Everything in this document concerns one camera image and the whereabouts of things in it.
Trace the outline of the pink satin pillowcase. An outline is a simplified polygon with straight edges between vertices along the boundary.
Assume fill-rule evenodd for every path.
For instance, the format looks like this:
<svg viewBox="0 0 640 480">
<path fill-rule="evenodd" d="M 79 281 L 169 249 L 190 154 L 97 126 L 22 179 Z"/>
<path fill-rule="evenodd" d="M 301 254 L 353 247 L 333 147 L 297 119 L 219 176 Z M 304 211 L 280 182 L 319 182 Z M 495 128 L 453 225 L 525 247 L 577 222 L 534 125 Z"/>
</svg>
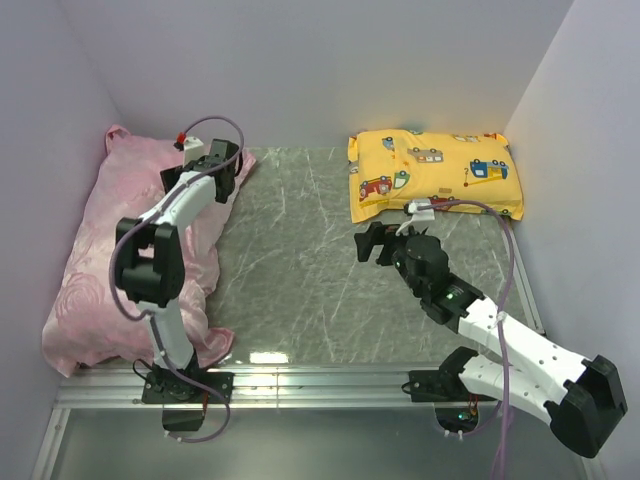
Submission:
<svg viewBox="0 0 640 480">
<path fill-rule="evenodd" d="M 148 327 L 122 316 L 109 290 L 108 266 L 115 228 L 123 217 L 148 211 L 164 195 L 162 170 L 183 156 L 169 140 L 131 134 L 114 125 L 105 135 L 107 156 L 85 205 L 67 260 L 60 290 L 42 331 L 42 351 L 51 367 L 65 377 L 81 365 L 94 366 L 120 357 L 153 358 Z M 183 323 L 201 366 L 226 357 L 234 333 L 210 325 L 206 299 L 221 273 L 216 244 L 236 198 L 214 202 L 195 219 L 181 240 L 186 280 L 179 296 Z"/>
</svg>

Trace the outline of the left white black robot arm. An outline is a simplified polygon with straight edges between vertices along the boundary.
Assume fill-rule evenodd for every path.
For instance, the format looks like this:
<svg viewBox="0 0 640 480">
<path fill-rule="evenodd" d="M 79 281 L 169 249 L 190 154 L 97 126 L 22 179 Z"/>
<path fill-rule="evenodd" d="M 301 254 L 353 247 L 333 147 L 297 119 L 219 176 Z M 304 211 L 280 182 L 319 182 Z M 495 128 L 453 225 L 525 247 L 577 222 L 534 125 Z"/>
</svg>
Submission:
<svg viewBox="0 0 640 480">
<path fill-rule="evenodd" d="M 182 237 L 206 207 L 227 202 L 243 154 L 240 145 L 221 139 L 214 139 L 208 152 L 185 136 L 174 146 L 186 162 L 160 172 L 165 195 L 139 217 L 124 217 L 116 225 L 109 282 L 123 316 L 148 324 L 154 377 L 160 382 L 168 376 L 168 393 L 189 402 L 199 395 L 202 379 L 179 306 L 186 280 Z"/>
</svg>

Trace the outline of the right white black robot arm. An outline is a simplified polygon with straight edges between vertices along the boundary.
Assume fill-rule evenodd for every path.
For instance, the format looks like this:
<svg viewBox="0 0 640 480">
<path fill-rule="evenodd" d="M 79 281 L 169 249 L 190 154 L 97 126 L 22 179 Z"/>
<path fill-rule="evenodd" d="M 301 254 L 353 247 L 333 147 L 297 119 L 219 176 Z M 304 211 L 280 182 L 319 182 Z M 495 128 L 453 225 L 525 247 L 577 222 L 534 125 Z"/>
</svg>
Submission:
<svg viewBox="0 0 640 480">
<path fill-rule="evenodd" d="M 440 241 L 415 229 L 372 223 L 354 236 L 357 258 L 392 266 L 429 318 L 499 356 L 494 362 L 459 349 L 442 367 L 444 394 L 500 399 L 539 419 L 569 450 L 595 457 L 628 411 L 616 365 L 564 349 L 510 315 L 479 289 L 455 275 Z"/>
</svg>

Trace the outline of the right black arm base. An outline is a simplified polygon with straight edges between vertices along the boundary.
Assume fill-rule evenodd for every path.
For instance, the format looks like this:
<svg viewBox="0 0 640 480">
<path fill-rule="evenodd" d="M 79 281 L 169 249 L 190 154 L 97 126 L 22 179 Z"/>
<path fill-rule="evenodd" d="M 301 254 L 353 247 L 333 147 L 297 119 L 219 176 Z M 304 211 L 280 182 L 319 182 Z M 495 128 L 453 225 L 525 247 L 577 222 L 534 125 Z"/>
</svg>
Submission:
<svg viewBox="0 0 640 480">
<path fill-rule="evenodd" d="M 410 370 L 408 380 L 400 387 L 412 403 L 429 403 L 434 407 L 437 428 L 444 436 L 455 435 L 462 440 L 479 433 L 497 418 L 501 403 L 496 403 L 482 419 L 479 405 L 492 398 L 471 393 L 459 378 L 464 365 L 478 356 L 476 350 L 458 347 L 436 370 Z"/>
</svg>

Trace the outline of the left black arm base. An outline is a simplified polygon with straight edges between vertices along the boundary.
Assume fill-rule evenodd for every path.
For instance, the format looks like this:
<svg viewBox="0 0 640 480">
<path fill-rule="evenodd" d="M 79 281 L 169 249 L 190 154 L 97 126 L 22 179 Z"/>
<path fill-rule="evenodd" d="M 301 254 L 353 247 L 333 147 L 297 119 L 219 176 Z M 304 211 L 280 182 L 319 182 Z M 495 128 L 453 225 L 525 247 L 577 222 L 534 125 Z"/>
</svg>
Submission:
<svg viewBox="0 0 640 480">
<path fill-rule="evenodd" d="M 142 359 L 133 362 L 132 371 L 143 381 L 140 402 L 163 407 L 162 427 L 167 436 L 184 443 L 202 443 L 219 437 L 228 427 L 233 373 L 200 368 L 196 359 L 185 369 L 178 369 L 178 374 Z M 222 424 L 204 437 L 193 437 L 204 427 L 212 405 L 225 409 Z"/>
</svg>

